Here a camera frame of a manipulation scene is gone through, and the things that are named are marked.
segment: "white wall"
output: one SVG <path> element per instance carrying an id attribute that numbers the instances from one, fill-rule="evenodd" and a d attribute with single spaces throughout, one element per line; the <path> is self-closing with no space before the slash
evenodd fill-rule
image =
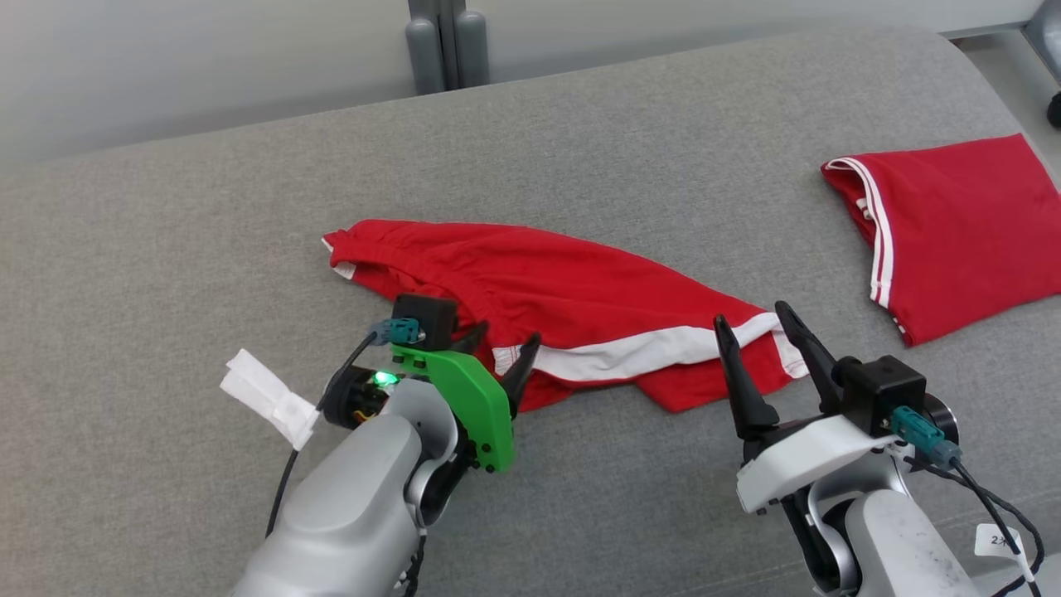
<path id="1" fill-rule="evenodd" d="M 0 160 L 414 93 L 404 0 L 0 0 Z"/>
<path id="2" fill-rule="evenodd" d="M 467 0 L 493 81 L 850 21 L 957 32 L 1027 21 L 1043 0 Z"/>
<path id="3" fill-rule="evenodd" d="M 495 81 L 857 17 L 954 31 L 1041 0 L 467 0 Z M 406 0 L 0 0 L 0 162 L 411 95 Z"/>

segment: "green led light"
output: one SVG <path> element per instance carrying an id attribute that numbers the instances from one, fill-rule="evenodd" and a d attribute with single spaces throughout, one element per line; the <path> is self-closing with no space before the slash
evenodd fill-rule
<path id="1" fill-rule="evenodd" d="M 377 386 L 393 386 L 398 383 L 398 376 L 385 371 L 377 371 L 372 381 L 376 382 Z"/>

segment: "teal connector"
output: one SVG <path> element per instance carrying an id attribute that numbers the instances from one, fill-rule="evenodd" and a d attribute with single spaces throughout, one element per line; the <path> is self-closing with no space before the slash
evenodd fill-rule
<path id="1" fill-rule="evenodd" d="M 938 427 L 914 409 L 901 406 L 891 414 L 891 433 L 914 444 L 933 464 L 944 471 L 953 469 L 951 460 L 961 458 L 958 444 L 947 440 Z"/>

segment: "red shorts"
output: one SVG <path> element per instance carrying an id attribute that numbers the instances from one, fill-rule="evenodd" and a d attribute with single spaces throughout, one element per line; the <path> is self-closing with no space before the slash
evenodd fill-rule
<path id="1" fill-rule="evenodd" d="M 389 300 L 445 296 L 459 305 L 462 327 L 489 322 L 477 356 L 499 375 L 540 333 L 521 410 L 625 382 L 669 411 L 721 399 L 718 314 L 763 393 L 806 374 L 775 314 L 618 248 L 521 226 L 385 220 L 324 240 L 337 271 Z"/>
<path id="2" fill-rule="evenodd" d="M 1061 292 L 1061 199 L 1022 135 L 821 166 L 909 346 Z"/>

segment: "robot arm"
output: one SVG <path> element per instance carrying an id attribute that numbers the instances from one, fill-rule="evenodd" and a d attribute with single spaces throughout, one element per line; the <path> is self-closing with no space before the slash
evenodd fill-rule
<path id="1" fill-rule="evenodd" d="M 359 426 L 292 493 L 232 597 L 388 595 L 419 544 L 404 490 L 422 446 L 400 416 Z"/>
<path id="2" fill-rule="evenodd" d="M 510 466 L 539 339 L 499 383 L 465 354 L 485 324 L 452 343 L 455 317 L 451 302 L 399 296 L 395 336 L 381 336 L 413 376 L 353 367 L 355 354 L 336 373 L 318 408 L 352 433 L 292 492 L 230 597 L 389 595 L 465 472 Z"/>
<path id="3" fill-rule="evenodd" d="M 950 410 L 898 359 L 837 363 L 787 304 L 779 302 L 777 313 L 804 357 L 821 415 L 781 424 L 741 364 L 725 318 L 716 319 L 730 407 L 745 441 L 737 473 L 744 510 L 766 514 L 767 506 L 782 507 L 819 595 L 978 596 L 906 489 L 905 459 L 916 449 L 894 434 L 891 421 L 909 409 L 956 447 Z"/>

